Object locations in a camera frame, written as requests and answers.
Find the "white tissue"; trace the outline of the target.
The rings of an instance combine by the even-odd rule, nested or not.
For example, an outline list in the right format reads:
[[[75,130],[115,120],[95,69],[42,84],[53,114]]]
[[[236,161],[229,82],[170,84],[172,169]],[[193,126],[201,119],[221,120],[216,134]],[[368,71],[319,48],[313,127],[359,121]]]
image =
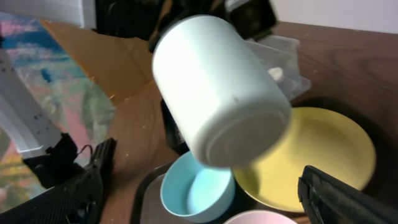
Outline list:
[[[267,72],[276,82],[281,82],[284,79],[284,71],[280,67],[270,68]]]

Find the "white cup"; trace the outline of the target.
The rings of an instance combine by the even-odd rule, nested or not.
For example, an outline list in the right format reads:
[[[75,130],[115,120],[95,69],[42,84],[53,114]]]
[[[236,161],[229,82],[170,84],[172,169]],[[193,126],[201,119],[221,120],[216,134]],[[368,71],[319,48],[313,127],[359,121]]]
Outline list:
[[[189,150],[213,167],[245,165],[282,137],[291,105],[233,26],[192,16],[159,40],[152,71]]]

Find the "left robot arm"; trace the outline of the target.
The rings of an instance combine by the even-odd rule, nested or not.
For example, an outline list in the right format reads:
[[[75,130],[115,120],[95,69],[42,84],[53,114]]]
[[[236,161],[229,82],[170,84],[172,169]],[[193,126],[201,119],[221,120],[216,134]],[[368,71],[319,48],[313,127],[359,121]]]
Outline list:
[[[230,22],[244,38],[264,35],[277,19],[270,1],[175,0],[161,16],[163,0],[1,0],[1,11],[66,22],[99,34],[149,41],[149,50],[165,31],[186,17],[208,14]],[[24,159],[48,157],[66,147],[76,155],[43,112],[1,50],[1,127]]]

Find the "light blue bowl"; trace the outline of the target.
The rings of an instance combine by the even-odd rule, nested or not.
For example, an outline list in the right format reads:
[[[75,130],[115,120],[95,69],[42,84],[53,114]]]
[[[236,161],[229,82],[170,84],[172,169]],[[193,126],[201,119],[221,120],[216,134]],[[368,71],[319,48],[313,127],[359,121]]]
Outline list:
[[[207,223],[229,209],[235,192],[231,169],[205,166],[191,152],[186,152],[165,173],[160,199],[172,215]]]

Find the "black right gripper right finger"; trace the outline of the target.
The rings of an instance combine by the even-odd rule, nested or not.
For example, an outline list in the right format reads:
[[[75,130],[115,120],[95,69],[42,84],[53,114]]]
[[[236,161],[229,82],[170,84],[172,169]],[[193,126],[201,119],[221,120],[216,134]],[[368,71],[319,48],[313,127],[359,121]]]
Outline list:
[[[397,210],[313,166],[298,179],[298,198],[311,223],[397,224]]]

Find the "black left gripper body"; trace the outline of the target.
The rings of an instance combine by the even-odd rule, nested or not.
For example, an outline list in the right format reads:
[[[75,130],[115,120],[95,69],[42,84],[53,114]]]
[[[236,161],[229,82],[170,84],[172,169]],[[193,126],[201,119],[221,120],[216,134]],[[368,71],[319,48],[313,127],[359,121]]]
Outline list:
[[[268,0],[214,1],[172,0],[161,16],[165,0],[97,0],[95,32],[148,42],[150,52],[176,23],[192,16],[209,15],[229,22],[244,39],[258,39],[272,33],[277,17]]]

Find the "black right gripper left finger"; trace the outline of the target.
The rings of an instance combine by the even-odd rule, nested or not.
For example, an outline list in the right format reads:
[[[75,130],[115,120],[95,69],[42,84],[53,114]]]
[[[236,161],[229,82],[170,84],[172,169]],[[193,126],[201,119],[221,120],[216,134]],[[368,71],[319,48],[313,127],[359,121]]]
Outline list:
[[[74,178],[1,214],[2,224],[99,223],[109,193],[116,140],[97,145]]]

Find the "pink white bowl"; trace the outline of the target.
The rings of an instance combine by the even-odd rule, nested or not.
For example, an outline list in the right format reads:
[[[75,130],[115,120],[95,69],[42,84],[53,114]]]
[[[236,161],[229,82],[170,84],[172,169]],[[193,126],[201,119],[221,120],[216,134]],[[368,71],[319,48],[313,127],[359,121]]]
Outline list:
[[[297,224],[295,221],[276,212],[250,210],[239,213],[224,224]]]

